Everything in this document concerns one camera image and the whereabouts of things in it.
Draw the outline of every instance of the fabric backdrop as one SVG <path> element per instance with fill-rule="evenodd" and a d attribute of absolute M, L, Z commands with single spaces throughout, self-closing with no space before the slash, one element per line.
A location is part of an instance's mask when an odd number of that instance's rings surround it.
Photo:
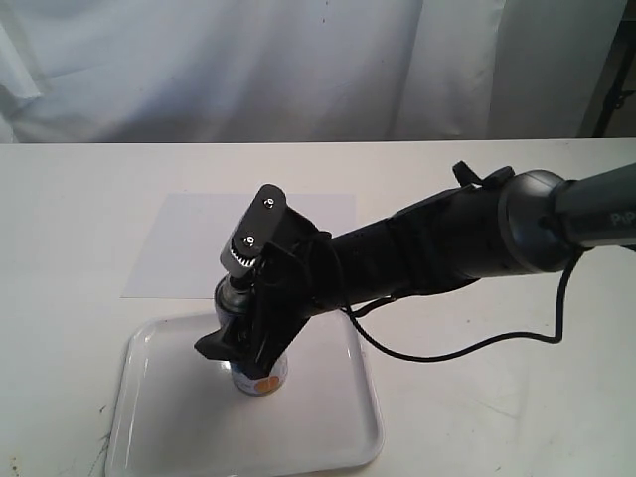
<path fill-rule="evenodd" d="M 625 0 L 0 0 L 0 141 L 574 136 Z"/>

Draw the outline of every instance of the white backdrop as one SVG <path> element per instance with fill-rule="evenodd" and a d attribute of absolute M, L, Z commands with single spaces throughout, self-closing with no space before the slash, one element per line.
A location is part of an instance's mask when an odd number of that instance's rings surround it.
<path fill-rule="evenodd" d="M 576 134 L 625 0 L 0 0 L 0 142 Z"/>

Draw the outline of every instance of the can label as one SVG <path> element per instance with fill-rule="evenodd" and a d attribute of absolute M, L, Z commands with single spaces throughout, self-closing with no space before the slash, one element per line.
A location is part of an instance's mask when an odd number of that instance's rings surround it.
<path fill-rule="evenodd" d="M 217 305 L 215 301 L 215 308 L 217 310 L 217 316 L 219 317 L 219 323 L 223 326 L 230 320 L 233 320 L 236 315 L 222 309 Z M 276 391 L 282 386 L 287 378 L 287 355 L 283 353 L 274 363 L 271 368 L 269 376 L 261 378 L 259 380 L 253 380 L 248 378 L 240 369 L 240 365 L 230 362 L 230 369 L 232 371 L 232 379 L 244 393 L 252 396 L 264 396 Z"/>

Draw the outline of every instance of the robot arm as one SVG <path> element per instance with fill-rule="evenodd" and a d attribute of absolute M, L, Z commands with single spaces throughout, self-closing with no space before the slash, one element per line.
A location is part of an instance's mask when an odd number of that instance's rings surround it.
<path fill-rule="evenodd" d="M 636 164 L 581 181 L 510 167 L 481 179 L 464 163 L 453 172 L 458 188 L 336 238 L 263 186 L 221 255 L 217 306 L 240 302 L 241 313 L 195 348 L 257 379 L 311 316 L 376 300 L 362 316 L 480 278 L 563 270 L 586 248 L 636 244 Z"/>

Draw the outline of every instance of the can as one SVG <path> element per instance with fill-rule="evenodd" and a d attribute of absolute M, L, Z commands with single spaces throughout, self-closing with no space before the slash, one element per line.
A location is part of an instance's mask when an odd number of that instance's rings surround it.
<path fill-rule="evenodd" d="M 231 300 L 228 300 L 229 294 L 232 295 Z M 215 308 L 221 326 L 246 311 L 248 304 L 247 297 L 241 300 L 240 297 L 237 296 L 238 294 L 240 294 L 240 292 L 231 288 L 226 279 L 219 283 L 215 293 Z M 230 310 L 229 306 L 224 307 L 221 304 L 222 301 L 224 304 L 230 304 L 233 309 Z M 271 368 L 269 375 L 258 380 L 253 380 L 246 376 L 237 363 L 230 362 L 230 370 L 232 380 L 241 391 L 251 396 L 265 396 L 276 391 L 285 382 L 287 378 L 287 355 L 285 353 L 280 355 Z"/>

